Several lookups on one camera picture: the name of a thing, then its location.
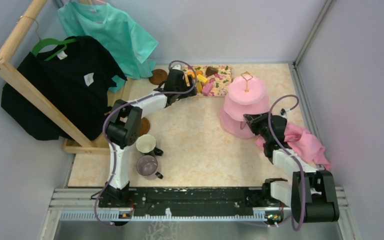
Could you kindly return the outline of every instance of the white wall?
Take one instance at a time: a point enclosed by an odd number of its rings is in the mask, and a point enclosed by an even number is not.
[[[109,0],[159,45],[160,63],[293,61],[324,0]]]
[[[384,239],[384,1],[338,0],[300,67],[363,239]]]
[[[0,0],[0,46],[29,3]],[[48,1],[38,18],[43,38],[65,37],[55,12]],[[17,66],[37,41],[31,30],[12,62]],[[62,152],[61,141],[34,140],[1,109],[3,85],[0,79],[0,240],[33,240],[40,234],[52,191],[62,187],[73,156]]]

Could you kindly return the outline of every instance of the clothing rack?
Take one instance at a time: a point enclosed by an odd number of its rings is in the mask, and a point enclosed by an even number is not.
[[[35,19],[43,9],[47,0],[32,0],[26,11],[15,25],[12,32],[0,48],[0,77],[25,97],[37,109],[44,113],[56,125],[64,130],[73,140],[66,139],[63,149],[69,153],[101,153],[109,154],[108,143],[102,134],[94,141],[89,140],[66,116],[64,116],[40,91],[38,91],[11,63],[10,60],[19,48]],[[93,5],[92,0],[79,0],[82,4]],[[130,92],[131,81],[116,93],[108,92],[108,105],[115,100],[125,99],[124,93]]]

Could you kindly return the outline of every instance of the floral placemat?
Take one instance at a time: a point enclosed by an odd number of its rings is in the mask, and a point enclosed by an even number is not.
[[[218,70],[218,73],[215,73],[211,76],[206,75],[208,67],[215,68]],[[204,77],[208,78],[208,83],[213,83],[214,87],[211,89],[209,94],[205,96],[202,93],[198,93],[197,96],[205,97],[224,97],[228,93],[228,85],[232,82],[232,67],[229,65],[193,65],[192,68],[195,69],[196,74],[201,74]],[[192,69],[188,66],[183,66],[183,72],[192,72]]]

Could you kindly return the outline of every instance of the pink towel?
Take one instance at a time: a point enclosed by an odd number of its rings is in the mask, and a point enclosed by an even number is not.
[[[331,164],[325,157],[325,147],[320,143],[316,136],[310,133],[305,127],[295,125],[288,122],[285,128],[285,142],[292,150],[306,163],[311,163],[314,160],[316,164],[324,165],[329,170]],[[264,139],[258,137],[255,144],[263,149]]]

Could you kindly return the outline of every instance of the black mug handle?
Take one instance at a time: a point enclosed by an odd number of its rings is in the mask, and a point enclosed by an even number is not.
[[[164,176],[163,176],[159,171],[157,171],[157,172],[155,173],[155,175],[156,175],[159,179],[163,179],[163,178],[164,178]]]
[[[156,155],[156,156],[162,156],[164,154],[163,150],[159,149],[159,148],[154,148],[153,149],[153,153]]]

